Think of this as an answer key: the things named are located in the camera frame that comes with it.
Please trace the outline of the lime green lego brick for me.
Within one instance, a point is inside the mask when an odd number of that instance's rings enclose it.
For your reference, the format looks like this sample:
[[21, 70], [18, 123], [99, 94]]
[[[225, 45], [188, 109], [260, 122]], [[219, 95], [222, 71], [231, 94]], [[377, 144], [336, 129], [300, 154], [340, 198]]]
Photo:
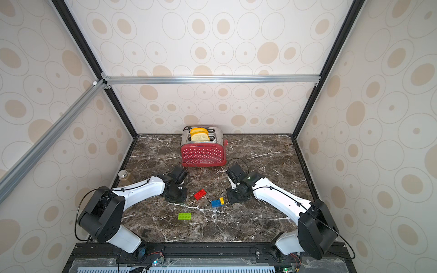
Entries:
[[192, 219], [192, 213], [179, 213], [178, 220], [187, 221]]

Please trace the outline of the red lego brick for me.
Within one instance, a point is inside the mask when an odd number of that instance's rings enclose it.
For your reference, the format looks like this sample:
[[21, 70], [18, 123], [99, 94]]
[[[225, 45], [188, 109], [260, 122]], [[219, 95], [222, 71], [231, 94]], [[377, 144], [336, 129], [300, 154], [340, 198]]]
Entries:
[[198, 191], [197, 193], [194, 194], [194, 198], [195, 198], [196, 200], [200, 200], [200, 199], [202, 199], [206, 194], [207, 194], [206, 190], [205, 190], [205, 189], [202, 189], [202, 190], [200, 190], [200, 191]]

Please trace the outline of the blue lego brick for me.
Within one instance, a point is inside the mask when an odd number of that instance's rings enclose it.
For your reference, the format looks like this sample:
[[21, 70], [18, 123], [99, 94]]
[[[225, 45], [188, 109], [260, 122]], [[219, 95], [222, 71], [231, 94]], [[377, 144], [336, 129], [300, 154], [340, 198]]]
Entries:
[[222, 202], [221, 200], [213, 200], [211, 201], [211, 206], [212, 208], [218, 208], [222, 206]]

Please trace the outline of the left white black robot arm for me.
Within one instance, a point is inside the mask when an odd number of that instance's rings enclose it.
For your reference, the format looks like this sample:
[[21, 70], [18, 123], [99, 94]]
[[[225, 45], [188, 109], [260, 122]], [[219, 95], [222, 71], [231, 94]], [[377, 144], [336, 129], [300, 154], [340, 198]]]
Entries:
[[151, 176], [146, 180], [121, 188], [102, 186], [91, 191], [84, 209], [77, 211], [77, 224], [100, 243], [110, 243], [126, 253], [145, 255], [143, 240], [121, 225], [124, 211], [133, 205], [155, 196], [169, 203], [183, 203], [187, 198], [184, 182], [188, 172], [181, 166], [170, 172]]

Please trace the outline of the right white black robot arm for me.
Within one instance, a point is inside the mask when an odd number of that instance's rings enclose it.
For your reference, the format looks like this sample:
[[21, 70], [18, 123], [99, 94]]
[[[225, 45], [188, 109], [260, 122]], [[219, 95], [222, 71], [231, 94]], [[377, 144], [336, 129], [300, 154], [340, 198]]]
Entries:
[[237, 163], [229, 167], [226, 174], [231, 183], [231, 187], [226, 189], [231, 204], [261, 200], [297, 225], [297, 230], [281, 233], [272, 242], [272, 255], [276, 259], [301, 252], [322, 259], [338, 238], [338, 227], [322, 200], [309, 201], [298, 197], [257, 172], [245, 172]]

